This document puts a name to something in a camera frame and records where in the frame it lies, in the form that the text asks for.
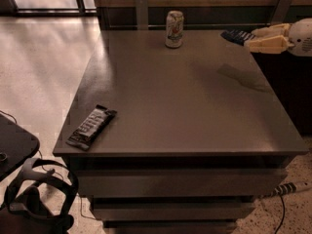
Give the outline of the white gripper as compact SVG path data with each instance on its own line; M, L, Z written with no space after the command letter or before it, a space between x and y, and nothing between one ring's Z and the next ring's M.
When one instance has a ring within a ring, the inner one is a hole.
M312 57L312 19L302 19L292 26L289 23L275 24L252 31L254 39L244 46L251 53L281 54L289 52L297 57Z

